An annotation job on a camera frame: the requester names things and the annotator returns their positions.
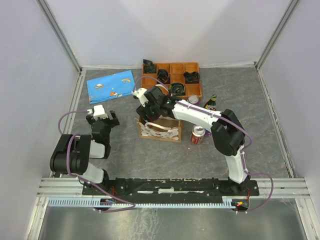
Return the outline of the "green glass bottle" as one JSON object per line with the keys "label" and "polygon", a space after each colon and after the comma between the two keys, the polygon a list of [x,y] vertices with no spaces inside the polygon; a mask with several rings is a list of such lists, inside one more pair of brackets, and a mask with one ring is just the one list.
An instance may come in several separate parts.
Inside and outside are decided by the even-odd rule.
{"label": "green glass bottle", "polygon": [[210,99],[205,103],[204,108],[211,111],[215,111],[217,109],[216,100],[217,100],[217,95],[213,94],[210,97]]}

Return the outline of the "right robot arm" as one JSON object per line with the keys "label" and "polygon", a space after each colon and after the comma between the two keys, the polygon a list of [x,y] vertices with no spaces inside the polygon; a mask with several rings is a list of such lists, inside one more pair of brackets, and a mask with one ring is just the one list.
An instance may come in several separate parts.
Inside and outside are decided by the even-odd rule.
{"label": "right robot arm", "polygon": [[136,112],[146,122],[169,117],[211,132],[215,148],[225,156],[227,162],[231,193],[240,196],[247,191],[246,180],[249,179],[249,174],[243,157],[245,136],[249,134],[233,111],[226,109],[221,112],[202,108],[177,96],[165,95],[158,86],[134,89],[132,95],[140,102]]}

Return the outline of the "purple soda can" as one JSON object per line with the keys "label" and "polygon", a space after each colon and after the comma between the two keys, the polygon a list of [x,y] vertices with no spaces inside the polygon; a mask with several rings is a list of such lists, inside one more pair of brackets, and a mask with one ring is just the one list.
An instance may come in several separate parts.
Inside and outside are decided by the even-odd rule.
{"label": "purple soda can", "polygon": [[198,106],[199,103],[200,103],[199,97],[198,97],[197,95],[194,95],[194,94],[189,95],[187,101],[188,101],[190,104],[193,104],[193,105],[196,105],[196,106]]}
{"label": "purple soda can", "polygon": [[204,136],[205,137],[210,137],[210,136],[212,136],[212,132],[206,129]]}

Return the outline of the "canvas tote bag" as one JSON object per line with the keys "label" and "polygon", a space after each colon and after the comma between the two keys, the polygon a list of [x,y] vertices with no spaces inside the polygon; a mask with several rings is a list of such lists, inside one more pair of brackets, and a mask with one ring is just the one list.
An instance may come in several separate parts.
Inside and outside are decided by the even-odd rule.
{"label": "canvas tote bag", "polygon": [[153,140],[180,143],[182,141],[182,121],[175,119],[173,109],[181,98],[171,95],[170,91],[165,94],[170,100],[169,116],[160,115],[155,121],[145,121],[141,117],[138,120],[140,137]]}

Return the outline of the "purple soda can front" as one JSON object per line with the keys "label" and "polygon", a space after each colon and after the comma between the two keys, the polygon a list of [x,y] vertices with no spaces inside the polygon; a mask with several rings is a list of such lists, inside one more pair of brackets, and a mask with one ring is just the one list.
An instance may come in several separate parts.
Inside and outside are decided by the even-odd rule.
{"label": "purple soda can front", "polygon": [[210,136],[212,136],[212,132],[206,129],[204,136],[205,137],[210,137]]}

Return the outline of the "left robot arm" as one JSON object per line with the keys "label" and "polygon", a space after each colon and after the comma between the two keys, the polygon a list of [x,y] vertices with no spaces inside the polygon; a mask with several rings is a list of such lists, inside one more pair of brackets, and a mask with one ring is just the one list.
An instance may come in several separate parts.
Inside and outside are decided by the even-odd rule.
{"label": "left robot arm", "polygon": [[72,138],[62,134],[50,158],[50,170],[56,174],[71,174],[93,184],[99,195],[106,195],[111,189],[106,170],[90,163],[90,159],[107,159],[110,155],[110,133],[120,124],[116,112],[111,116],[103,113],[95,117],[88,114],[86,120],[91,134],[81,134]]}

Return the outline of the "red soda can front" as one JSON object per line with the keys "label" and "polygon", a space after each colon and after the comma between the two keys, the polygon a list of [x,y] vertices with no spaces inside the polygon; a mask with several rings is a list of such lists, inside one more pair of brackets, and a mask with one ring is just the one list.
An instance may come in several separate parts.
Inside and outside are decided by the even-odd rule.
{"label": "red soda can front", "polygon": [[205,136],[205,133],[206,133],[206,130],[202,126],[199,126],[199,125],[193,126],[191,130],[190,141],[195,145],[200,144]]}

